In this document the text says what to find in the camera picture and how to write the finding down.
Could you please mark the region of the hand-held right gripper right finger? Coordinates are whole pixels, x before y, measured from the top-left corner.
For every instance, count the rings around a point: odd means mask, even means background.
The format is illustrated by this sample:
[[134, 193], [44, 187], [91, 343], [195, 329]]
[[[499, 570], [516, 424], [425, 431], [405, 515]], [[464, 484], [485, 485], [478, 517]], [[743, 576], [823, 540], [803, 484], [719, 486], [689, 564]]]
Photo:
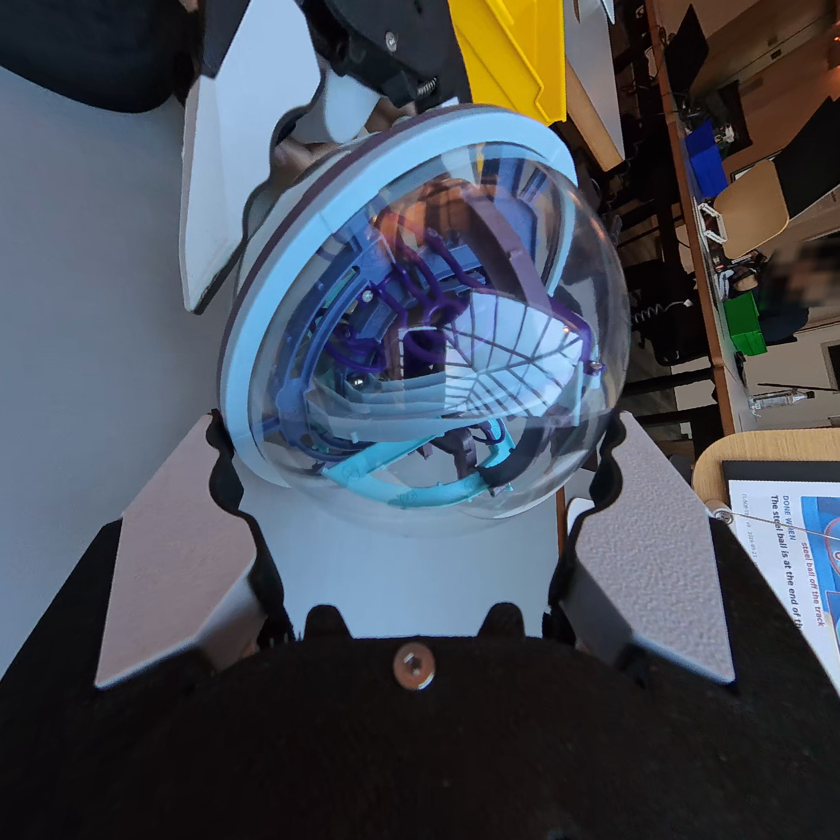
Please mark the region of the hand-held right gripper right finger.
[[550, 616], [603, 663], [651, 654], [719, 685], [735, 678], [707, 510], [629, 413], [611, 419], [590, 492], [549, 588]]

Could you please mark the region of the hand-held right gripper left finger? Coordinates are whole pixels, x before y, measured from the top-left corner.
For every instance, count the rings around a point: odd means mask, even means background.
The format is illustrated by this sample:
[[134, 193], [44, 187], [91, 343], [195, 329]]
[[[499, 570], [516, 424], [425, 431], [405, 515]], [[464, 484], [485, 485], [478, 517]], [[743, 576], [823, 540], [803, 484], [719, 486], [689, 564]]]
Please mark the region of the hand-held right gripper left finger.
[[217, 410], [203, 415], [125, 509], [95, 685], [195, 650], [218, 671], [292, 640], [284, 587]]

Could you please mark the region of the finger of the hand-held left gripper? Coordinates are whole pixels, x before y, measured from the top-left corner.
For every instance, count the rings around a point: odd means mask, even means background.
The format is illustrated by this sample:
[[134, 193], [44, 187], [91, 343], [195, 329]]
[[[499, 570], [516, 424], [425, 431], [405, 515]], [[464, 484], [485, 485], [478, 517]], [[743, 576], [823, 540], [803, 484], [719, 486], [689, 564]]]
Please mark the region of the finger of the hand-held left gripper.
[[341, 77], [312, 41], [300, 2], [201, 2], [199, 70], [185, 100], [181, 278], [198, 314], [246, 234], [282, 131], [301, 144], [355, 139], [380, 95]]

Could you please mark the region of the clear plastic maze ball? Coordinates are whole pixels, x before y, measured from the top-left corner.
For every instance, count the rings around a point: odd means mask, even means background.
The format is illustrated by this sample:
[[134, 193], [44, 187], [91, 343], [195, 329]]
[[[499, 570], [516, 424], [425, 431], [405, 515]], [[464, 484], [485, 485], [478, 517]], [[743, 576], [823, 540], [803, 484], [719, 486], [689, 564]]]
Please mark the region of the clear plastic maze ball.
[[347, 143], [249, 240], [219, 362], [258, 477], [398, 528], [535, 508], [623, 389], [623, 268], [568, 146], [458, 105]]

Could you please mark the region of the person's left hand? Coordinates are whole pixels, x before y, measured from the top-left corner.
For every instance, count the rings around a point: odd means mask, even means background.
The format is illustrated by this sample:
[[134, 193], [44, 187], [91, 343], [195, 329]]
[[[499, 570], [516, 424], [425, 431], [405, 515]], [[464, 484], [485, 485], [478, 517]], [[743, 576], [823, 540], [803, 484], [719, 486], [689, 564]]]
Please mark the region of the person's left hand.
[[399, 119], [415, 115], [417, 115], [417, 105], [414, 102], [398, 108], [389, 99], [382, 97], [375, 104], [364, 126], [349, 140], [302, 143], [290, 135], [278, 143], [272, 154], [272, 175], [276, 177], [279, 188], [285, 190], [324, 156], [344, 145], [363, 140], [371, 133], [388, 130]]

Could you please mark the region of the yellow plastic bin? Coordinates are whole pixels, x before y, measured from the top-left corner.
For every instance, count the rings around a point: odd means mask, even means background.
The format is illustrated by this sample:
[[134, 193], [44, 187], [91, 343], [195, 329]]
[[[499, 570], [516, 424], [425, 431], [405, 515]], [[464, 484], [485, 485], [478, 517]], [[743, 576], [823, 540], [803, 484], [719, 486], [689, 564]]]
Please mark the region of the yellow plastic bin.
[[562, 1], [449, 1], [475, 103], [566, 120]]

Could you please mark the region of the instruction sheet on stand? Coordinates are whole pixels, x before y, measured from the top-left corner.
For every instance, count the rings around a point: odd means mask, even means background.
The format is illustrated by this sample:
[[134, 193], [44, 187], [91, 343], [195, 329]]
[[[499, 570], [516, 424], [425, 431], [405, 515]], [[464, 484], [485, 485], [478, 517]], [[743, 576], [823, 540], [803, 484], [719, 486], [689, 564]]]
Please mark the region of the instruction sheet on stand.
[[732, 528], [734, 517], [725, 474], [731, 463], [817, 463], [837, 466], [839, 470], [839, 431], [819, 427], [747, 432], [724, 437], [705, 450], [696, 462], [692, 486], [707, 505], [710, 516], [724, 522], [738, 539]]

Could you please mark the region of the clear plastic bottle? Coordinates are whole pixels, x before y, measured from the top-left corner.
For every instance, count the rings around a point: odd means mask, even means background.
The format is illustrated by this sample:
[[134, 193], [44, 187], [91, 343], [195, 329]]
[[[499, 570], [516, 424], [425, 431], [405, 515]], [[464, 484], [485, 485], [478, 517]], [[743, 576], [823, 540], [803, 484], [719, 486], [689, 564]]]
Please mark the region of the clear plastic bottle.
[[793, 406], [815, 398], [815, 391], [800, 387], [784, 387], [777, 391], [753, 395], [749, 398], [749, 408], [753, 414], [759, 414], [774, 407]]

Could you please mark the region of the green plastic bin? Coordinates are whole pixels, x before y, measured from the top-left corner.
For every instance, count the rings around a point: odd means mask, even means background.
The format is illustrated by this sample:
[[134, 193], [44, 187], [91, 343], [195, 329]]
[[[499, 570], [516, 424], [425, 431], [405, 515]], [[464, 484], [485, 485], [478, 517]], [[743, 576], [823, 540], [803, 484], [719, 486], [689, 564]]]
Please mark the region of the green plastic bin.
[[765, 354], [768, 350], [760, 326], [760, 313], [754, 295], [747, 291], [722, 303], [729, 337], [736, 351], [744, 356]]

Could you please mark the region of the blue plastic bin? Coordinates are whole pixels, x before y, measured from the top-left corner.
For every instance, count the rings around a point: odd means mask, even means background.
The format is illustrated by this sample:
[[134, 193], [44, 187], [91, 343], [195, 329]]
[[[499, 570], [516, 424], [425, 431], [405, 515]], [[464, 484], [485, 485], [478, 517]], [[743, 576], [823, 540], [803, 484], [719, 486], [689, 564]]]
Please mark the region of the blue plastic bin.
[[716, 198], [728, 187], [729, 182], [712, 121], [707, 120], [688, 133], [685, 145], [699, 194], [704, 198]]

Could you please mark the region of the beige plywood chair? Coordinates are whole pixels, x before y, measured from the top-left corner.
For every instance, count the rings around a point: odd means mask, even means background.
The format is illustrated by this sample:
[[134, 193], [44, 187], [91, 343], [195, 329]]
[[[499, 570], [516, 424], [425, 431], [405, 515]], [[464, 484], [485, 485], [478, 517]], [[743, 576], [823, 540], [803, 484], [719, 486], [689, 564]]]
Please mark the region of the beige plywood chair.
[[749, 168], [723, 190], [712, 204], [726, 228], [723, 254], [739, 259], [762, 246], [788, 226], [791, 216], [773, 160]]

